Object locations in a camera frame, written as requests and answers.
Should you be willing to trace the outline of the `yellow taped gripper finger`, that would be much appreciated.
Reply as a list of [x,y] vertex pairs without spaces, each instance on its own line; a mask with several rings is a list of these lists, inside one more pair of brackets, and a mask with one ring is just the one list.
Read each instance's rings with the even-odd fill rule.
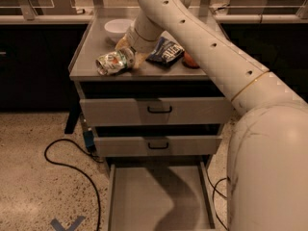
[[130,47],[130,43],[129,43],[127,37],[123,37],[116,44],[115,50],[119,50],[119,49],[122,49],[122,48],[129,48],[129,47]]
[[139,68],[141,64],[146,61],[147,57],[148,57],[148,53],[136,52],[135,53],[135,63],[134,63],[133,68],[134,69]]

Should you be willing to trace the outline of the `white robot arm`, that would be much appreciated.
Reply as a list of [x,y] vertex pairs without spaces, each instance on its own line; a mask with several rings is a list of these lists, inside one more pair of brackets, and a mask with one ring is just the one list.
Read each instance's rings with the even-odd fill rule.
[[228,231],[308,231],[307,103],[192,15],[188,0],[138,3],[130,46],[149,53],[170,33],[241,116],[228,150]]

